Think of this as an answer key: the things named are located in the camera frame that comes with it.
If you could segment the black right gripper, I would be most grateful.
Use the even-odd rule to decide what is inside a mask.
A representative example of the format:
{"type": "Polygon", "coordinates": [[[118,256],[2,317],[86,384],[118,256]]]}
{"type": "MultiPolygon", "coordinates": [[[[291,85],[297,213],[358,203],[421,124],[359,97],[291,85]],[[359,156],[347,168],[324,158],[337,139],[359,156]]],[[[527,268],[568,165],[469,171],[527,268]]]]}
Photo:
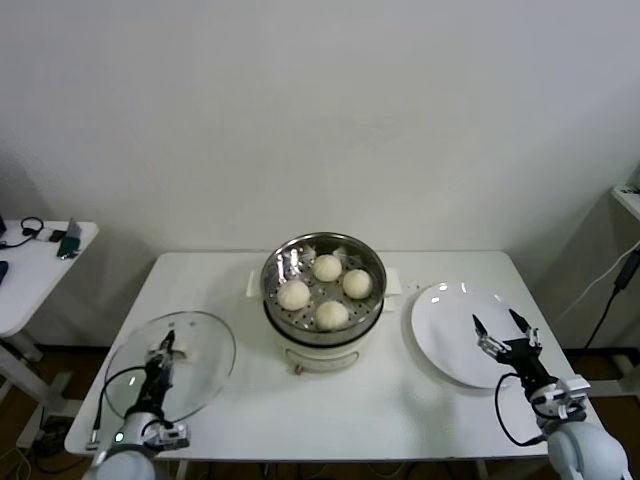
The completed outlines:
{"type": "Polygon", "coordinates": [[[498,356],[499,362],[511,366],[521,380],[521,385],[526,398],[549,385],[555,383],[555,377],[550,375],[540,361],[542,345],[539,338],[539,329],[532,327],[528,321],[510,309],[509,314],[526,339],[514,339],[505,341],[505,345],[488,334],[484,324],[473,315],[473,323],[477,339],[477,345],[489,356],[498,356]]]}

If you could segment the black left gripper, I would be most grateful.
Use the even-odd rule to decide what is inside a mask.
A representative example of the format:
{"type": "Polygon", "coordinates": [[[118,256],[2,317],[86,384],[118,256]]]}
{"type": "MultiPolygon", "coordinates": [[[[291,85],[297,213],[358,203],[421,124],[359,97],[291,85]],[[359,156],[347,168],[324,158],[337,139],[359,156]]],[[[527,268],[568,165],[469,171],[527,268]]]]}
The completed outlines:
{"type": "Polygon", "coordinates": [[[159,350],[151,350],[145,356],[145,380],[134,404],[135,412],[158,413],[167,392],[171,389],[173,345],[175,331],[170,330],[160,342],[159,350]]]}

